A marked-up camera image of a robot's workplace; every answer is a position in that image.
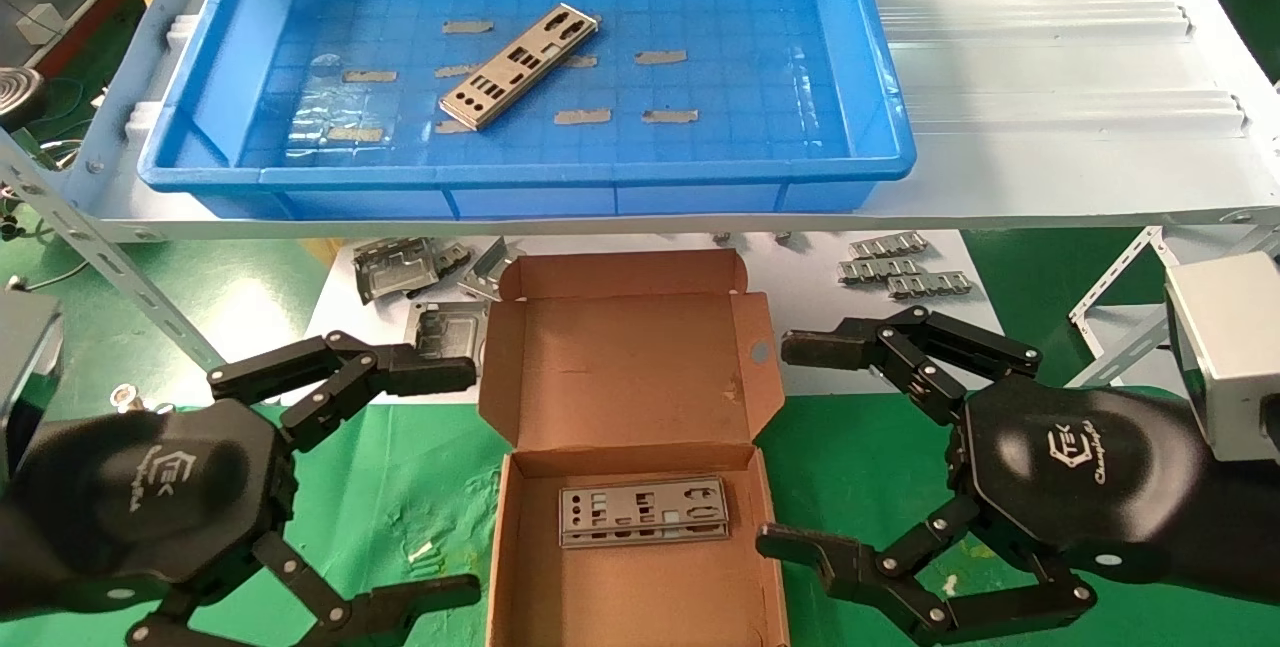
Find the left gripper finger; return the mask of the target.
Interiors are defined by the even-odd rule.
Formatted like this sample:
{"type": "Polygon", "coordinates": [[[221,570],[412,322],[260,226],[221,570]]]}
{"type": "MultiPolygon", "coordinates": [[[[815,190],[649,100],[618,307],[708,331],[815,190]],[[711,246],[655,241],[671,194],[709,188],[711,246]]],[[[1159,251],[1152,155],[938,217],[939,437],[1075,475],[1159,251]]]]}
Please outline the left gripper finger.
{"type": "Polygon", "coordinates": [[[461,392],[476,384],[477,368],[471,357],[425,357],[410,343],[370,345],[334,331],[216,366],[207,382],[214,398],[246,405],[311,386],[280,423],[291,448],[307,452],[380,395],[461,392]]]}

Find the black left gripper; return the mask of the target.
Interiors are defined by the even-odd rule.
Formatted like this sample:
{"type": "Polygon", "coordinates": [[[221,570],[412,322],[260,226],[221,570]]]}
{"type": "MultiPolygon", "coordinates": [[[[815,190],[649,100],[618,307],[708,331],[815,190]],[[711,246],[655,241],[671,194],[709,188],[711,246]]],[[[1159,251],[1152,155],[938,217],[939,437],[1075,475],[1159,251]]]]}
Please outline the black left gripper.
{"type": "Polygon", "coordinates": [[[41,424],[3,492],[3,616],[161,600],[127,646],[243,646],[189,627],[266,568],[314,616],[297,646],[403,646],[475,605],[472,574],[342,598],[282,537],[298,482],[276,428],[232,400],[41,424]]]}

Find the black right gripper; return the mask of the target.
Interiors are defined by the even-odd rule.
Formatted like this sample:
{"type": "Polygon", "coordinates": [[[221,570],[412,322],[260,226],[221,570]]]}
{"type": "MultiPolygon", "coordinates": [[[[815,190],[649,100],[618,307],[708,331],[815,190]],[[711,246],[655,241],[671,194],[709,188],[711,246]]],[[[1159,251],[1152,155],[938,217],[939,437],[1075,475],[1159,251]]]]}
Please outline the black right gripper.
{"type": "Polygon", "coordinates": [[[956,488],[972,498],[952,497],[890,547],[778,523],[756,532],[760,556],[810,568],[829,598],[878,610],[918,646],[1071,625],[1097,596],[1069,566],[1129,584],[1277,586],[1277,465],[1217,460],[1189,404],[1041,384],[1029,379],[1037,348],[925,307],[790,331],[781,359],[877,372],[936,424],[957,423],[956,488]],[[966,400],[947,365],[995,383],[966,400]],[[928,591],[919,573],[969,534],[1034,584],[928,591]]]}

